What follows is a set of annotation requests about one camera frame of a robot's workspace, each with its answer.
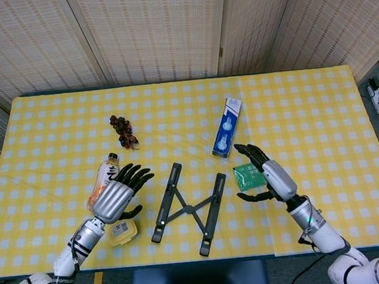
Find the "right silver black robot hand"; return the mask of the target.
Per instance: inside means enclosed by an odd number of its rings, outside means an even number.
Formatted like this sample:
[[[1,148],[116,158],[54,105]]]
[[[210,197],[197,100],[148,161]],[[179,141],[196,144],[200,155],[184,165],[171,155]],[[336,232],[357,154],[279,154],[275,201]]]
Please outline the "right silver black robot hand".
[[[238,193],[237,196],[248,202],[267,201],[276,199],[287,202],[297,194],[297,184],[288,175],[286,170],[274,160],[271,160],[259,147],[252,144],[234,144],[234,148],[247,156],[250,162],[263,175],[267,182],[268,191],[258,195]]]

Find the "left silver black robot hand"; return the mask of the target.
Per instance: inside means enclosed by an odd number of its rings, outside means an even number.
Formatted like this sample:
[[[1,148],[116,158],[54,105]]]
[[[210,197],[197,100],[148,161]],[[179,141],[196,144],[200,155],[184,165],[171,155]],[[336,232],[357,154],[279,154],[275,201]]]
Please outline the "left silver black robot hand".
[[[124,166],[94,202],[93,214],[105,224],[137,216],[143,205],[139,204],[131,211],[126,211],[126,208],[134,195],[155,175],[150,171],[147,167],[142,169],[140,164]]]

